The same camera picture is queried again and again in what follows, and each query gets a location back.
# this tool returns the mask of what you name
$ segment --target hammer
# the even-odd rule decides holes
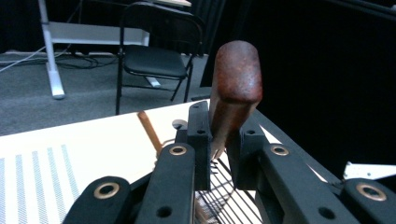
[[[257,50],[245,41],[218,50],[210,95],[213,135],[211,159],[217,159],[262,99],[262,72]]]

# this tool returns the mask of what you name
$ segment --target chair leg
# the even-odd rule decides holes
[[[180,81],[177,83],[177,86],[176,86],[176,88],[175,88],[174,94],[172,95],[171,101],[173,101],[173,100],[175,99],[176,93],[177,93],[177,91],[178,91],[178,88],[180,88],[180,85],[181,85],[181,82],[182,82],[182,81],[183,81],[183,80],[180,80]]]
[[[187,85],[186,85],[186,91],[184,92],[184,101],[183,101],[183,103],[187,103],[188,98],[189,98],[191,76],[192,76],[192,68],[193,68],[193,63],[191,64],[191,67],[190,67],[190,70],[189,70],[189,76],[187,77]]]
[[[119,58],[119,69],[117,73],[116,115],[120,114],[120,98],[122,94],[122,58]]]

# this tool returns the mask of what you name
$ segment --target black curtain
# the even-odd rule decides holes
[[[203,85],[211,85],[219,46],[246,40],[261,59],[258,109],[329,171],[341,178],[347,161],[396,164],[396,16],[389,7],[232,1]],[[396,176],[379,181],[396,190]]]
[[[227,0],[223,1],[221,14],[218,17],[218,27],[211,39],[211,48],[207,59],[201,87],[212,86],[212,75],[215,66],[215,58],[218,49],[227,42],[239,37],[239,29],[243,27],[241,23],[245,21],[245,16],[249,12],[246,7],[250,6],[252,0]]]
[[[0,53],[33,51],[44,46],[38,2],[0,0]]]
[[[118,26],[124,6],[135,1],[85,0],[82,4],[81,17],[78,16],[77,11],[79,0],[47,0],[46,5],[50,21],[77,23],[80,20],[85,24]],[[184,7],[183,10],[204,21],[205,41],[201,53],[209,53],[225,0],[190,1],[192,7]],[[38,0],[0,0],[0,3],[0,53],[10,49],[33,51],[43,47]],[[117,52],[115,46],[75,45],[74,49],[83,52],[98,49]]]

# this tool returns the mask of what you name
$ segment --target white desk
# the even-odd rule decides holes
[[[146,111],[161,142],[175,138],[172,122],[188,120],[192,104]],[[155,154],[136,113],[2,136],[0,223],[60,223],[93,180],[134,182],[152,171]]]
[[[153,2],[180,7],[191,6],[191,3],[185,0],[153,0]],[[49,21],[45,0],[38,0],[38,4],[40,7],[41,26],[48,57],[47,72],[49,75],[49,84],[52,97],[60,100],[65,97],[65,93],[55,62],[52,44],[118,45],[120,43],[120,28]],[[126,35],[128,36],[128,39],[125,40],[125,44],[127,45],[147,45],[149,43],[149,35],[142,30],[126,29]]]

